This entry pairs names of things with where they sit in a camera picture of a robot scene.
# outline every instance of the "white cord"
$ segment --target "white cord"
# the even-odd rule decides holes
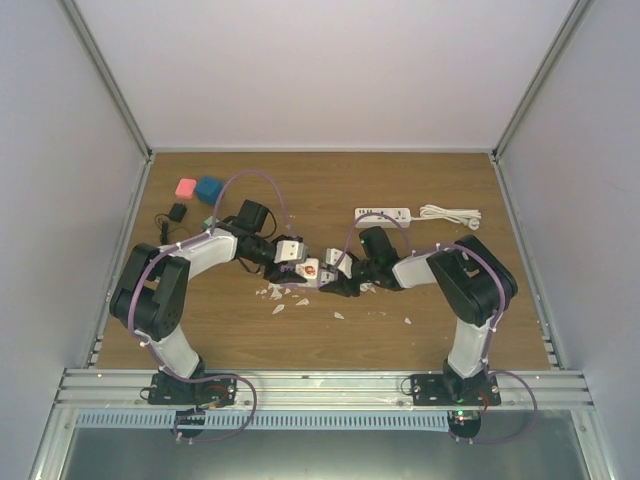
[[[411,220],[448,220],[453,223],[461,223],[471,230],[477,230],[480,227],[481,218],[480,210],[447,210],[435,205],[425,205],[420,207],[420,216],[411,217]]]

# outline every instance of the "metal vent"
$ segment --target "metal vent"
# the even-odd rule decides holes
[[[210,411],[204,425],[183,428],[238,428],[247,412]],[[172,428],[173,410],[84,410],[77,426],[80,428]],[[446,412],[284,412],[262,411],[248,429],[253,430],[418,430],[446,432],[449,429]]]

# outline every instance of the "blue block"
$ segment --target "blue block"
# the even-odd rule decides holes
[[[196,197],[211,206],[216,204],[218,196],[222,191],[222,182],[212,177],[202,177],[196,185]]]

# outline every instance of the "pink cube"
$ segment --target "pink cube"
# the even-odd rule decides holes
[[[186,198],[187,200],[193,198],[193,193],[196,190],[196,182],[193,178],[182,178],[180,179],[180,183],[178,183],[178,188],[176,188],[176,197],[178,198]]]

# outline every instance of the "brown wooden surface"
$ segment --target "brown wooden surface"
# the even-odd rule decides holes
[[[276,179],[291,222],[314,256],[326,247],[344,246],[355,207],[410,207],[414,216],[426,203],[480,209],[477,236],[513,272],[520,286],[495,336],[491,363],[519,370],[549,368],[513,232],[486,155],[161,154],[151,169],[131,245],[158,244],[153,217],[168,212],[180,178],[210,175],[224,182],[244,169],[261,169]],[[233,184],[220,216],[237,213],[245,198],[273,209],[280,231],[284,230],[276,194],[266,180],[254,175]],[[195,198],[186,203],[189,210],[183,225],[198,233],[212,209]],[[399,253],[406,255],[400,233],[388,232]],[[414,222],[409,233],[415,248],[422,249],[455,241],[469,230],[437,220]],[[187,236],[178,230],[171,240]],[[351,247],[361,255],[357,242],[354,235]],[[256,290],[266,287],[261,276],[246,273],[237,262],[210,269],[191,281],[182,326],[209,368],[439,369],[451,349],[454,315],[437,285],[403,292],[378,289],[348,299],[292,292],[280,301],[256,295]],[[302,298],[310,304],[295,306]],[[285,309],[272,315],[280,303]],[[334,312],[344,320],[334,318]],[[155,365],[126,329],[111,319],[98,366]]]

